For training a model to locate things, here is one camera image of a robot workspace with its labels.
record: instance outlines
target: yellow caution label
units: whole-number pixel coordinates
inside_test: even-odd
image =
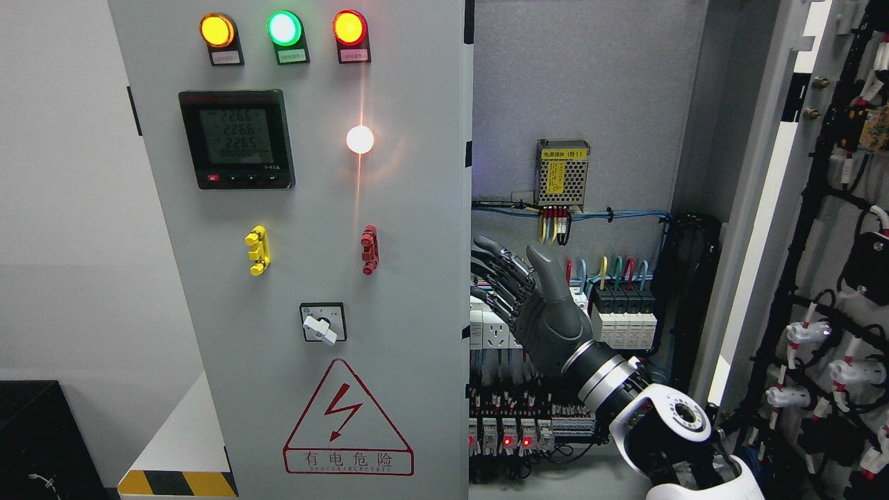
[[[547,170],[547,194],[557,195],[565,192],[565,161],[550,161]]]
[[[585,160],[587,151],[582,148],[541,149],[541,160]]]

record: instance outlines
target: robot finger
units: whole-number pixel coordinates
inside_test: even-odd
[[[517,283],[523,283],[528,279],[531,270],[506,247],[484,236],[476,236],[473,242],[478,249],[472,249],[472,256],[486,266],[503,274],[509,274]]]
[[[491,310],[512,328],[512,307],[497,295],[489,294],[478,286],[470,286],[469,294],[486,303]]]
[[[470,262],[469,270],[490,284],[494,291],[507,299],[509,305],[516,303],[518,284],[509,277],[499,276],[479,262]]]

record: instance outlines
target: metal bolt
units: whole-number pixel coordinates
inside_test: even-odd
[[[825,77],[815,77],[815,79],[812,80],[812,86],[816,89],[826,89],[830,87],[830,80]]]
[[[815,108],[806,108],[803,111],[803,116],[809,118],[810,120],[817,120],[821,117],[821,112]]]

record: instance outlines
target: digital power meter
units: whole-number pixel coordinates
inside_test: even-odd
[[[293,186],[284,95],[278,89],[179,93],[182,120],[202,190]]]

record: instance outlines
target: black box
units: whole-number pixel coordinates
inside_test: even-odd
[[[0,500],[107,498],[56,381],[0,381]]]

